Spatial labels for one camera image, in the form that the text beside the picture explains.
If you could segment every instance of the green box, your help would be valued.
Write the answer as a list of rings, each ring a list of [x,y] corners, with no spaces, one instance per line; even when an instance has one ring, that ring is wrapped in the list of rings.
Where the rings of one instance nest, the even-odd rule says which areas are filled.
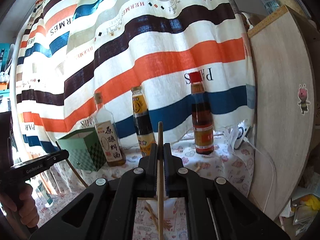
[[[76,169],[98,171],[107,161],[94,127],[74,131],[58,144],[69,152],[69,161]]]

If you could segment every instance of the striped curtain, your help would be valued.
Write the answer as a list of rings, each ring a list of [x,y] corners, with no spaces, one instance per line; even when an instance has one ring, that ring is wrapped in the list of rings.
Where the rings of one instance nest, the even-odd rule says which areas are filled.
[[[215,130],[252,121],[249,42],[233,0],[39,0],[19,52],[16,94],[28,151],[49,153],[64,135],[93,126],[93,94],[124,147],[138,144],[131,87],[142,85],[164,141],[192,128],[188,73],[200,71]]]

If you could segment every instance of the silver rivet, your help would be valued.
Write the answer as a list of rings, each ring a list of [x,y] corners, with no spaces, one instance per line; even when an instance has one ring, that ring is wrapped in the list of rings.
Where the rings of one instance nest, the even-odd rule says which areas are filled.
[[[106,183],[106,180],[104,179],[104,178],[100,178],[100,179],[97,179],[96,180],[96,184],[98,185],[98,186],[102,186],[102,185],[104,185]]]
[[[180,169],[178,169],[178,172],[180,174],[186,174],[186,173],[188,173],[188,169],[187,168],[180,168]]]
[[[143,173],[143,168],[135,168],[134,170],[133,170],[133,172],[135,173],[135,174],[141,174],[141,173]]]
[[[218,177],[218,178],[216,179],[216,182],[217,182],[218,184],[220,184],[220,185],[223,185],[223,184],[225,184],[227,181],[226,181],[226,179],[223,178],[223,177]]]

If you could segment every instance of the finger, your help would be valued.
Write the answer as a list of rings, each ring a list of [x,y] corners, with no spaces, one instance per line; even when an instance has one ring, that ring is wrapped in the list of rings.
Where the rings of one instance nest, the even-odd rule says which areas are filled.
[[[33,198],[23,201],[23,207],[19,210],[19,215],[23,218],[27,216],[33,208],[36,206],[36,202]]]
[[[25,217],[21,218],[21,223],[23,225],[29,224],[36,216],[38,215],[37,208],[34,207],[34,209]]]
[[[39,222],[39,215],[37,214],[37,216],[30,222],[30,223],[28,223],[27,224],[27,227],[28,228],[33,228],[33,227],[35,227],[37,224],[38,224],[38,222]]]
[[[26,200],[26,199],[29,199],[31,198],[31,194],[32,194],[32,191],[33,191],[33,188],[30,184],[25,184],[24,187],[23,187],[23,190],[22,192],[20,193],[19,195],[19,198],[21,200]]]
[[[13,212],[17,211],[17,206],[13,202],[11,198],[6,193],[1,193],[0,194],[0,202],[4,205],[7,206],[9,209],[11,209]]]

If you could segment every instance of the bee character sticker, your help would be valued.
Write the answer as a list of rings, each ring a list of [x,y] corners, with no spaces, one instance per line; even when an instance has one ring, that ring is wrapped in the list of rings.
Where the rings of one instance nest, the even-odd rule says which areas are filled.
[[[301,107],[301,114],[304,114],[305,112],[308,112],[308,105],[310,102],[307,101],[308,99],[308,89],[306,89],[306,84],[303,84],[303,88],[301,85],[299,85],[299,92],[298,97],[300,99],[300,102],[298,105]]]

